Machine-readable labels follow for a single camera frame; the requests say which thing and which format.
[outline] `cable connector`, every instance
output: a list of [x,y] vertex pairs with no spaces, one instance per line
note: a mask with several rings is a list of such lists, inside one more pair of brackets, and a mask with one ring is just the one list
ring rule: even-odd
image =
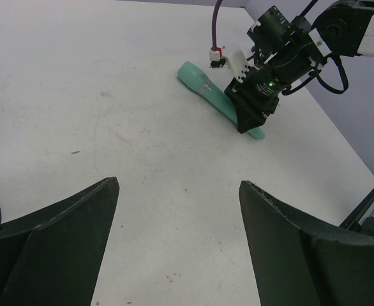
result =
[[212,69],[222,68],[227,63],[226,58],[223,57],[222,48],[217,47],[217,50],[210,49],[210,67]]

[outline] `green object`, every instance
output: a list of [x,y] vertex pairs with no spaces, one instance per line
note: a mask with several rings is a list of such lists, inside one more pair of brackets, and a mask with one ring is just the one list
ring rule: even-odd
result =
[[[237,124],[237,114],[234,105],[224,92],[215,86],[199,67],[191,62],[185,62],[179,69],[177,75],[187,87],[203,96],[233,123]],[[260,128],[252,129],[247,133],[257,140],[265,138],[265,133]]]

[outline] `table surface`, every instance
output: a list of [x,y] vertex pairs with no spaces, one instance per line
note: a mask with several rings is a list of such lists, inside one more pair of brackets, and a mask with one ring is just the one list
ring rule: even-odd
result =
[[[339,224],[374,177],[302,90],[261,142],[176,79],[208,67],[212,8],[113,0],[0,0],[3,221],[117,176],[93,305],[259,305],[238,190],[250,180]],[[222,8],[219,41],[251,47]],[[206,71],[225,87],[228,71]]]

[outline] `scratch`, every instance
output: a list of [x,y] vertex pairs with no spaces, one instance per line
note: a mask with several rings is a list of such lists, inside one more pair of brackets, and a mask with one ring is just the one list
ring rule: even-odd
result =
[[96,164],[96,130],[98,129],[98,123],[102,115],[102,108],[103,108],[103,105],[102,103],[100,103],[99,115],[95,123],[95,128],[93,129],[93,163],[94,163],[95,170],[98,170],[98,165]]

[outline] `purple cable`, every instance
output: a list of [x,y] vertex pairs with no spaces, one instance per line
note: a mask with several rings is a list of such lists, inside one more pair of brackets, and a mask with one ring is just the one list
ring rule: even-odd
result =
[[211,22],[211,31],[212,31],[212,37],[213,37],[213,51],[217,51],[217,34],[216,34],[216,26],[217,26],[217,16],[218,11],[220,10],[220,6],[223,0],[217,0],[214,6],[214,13],[213,13],[213,21]]

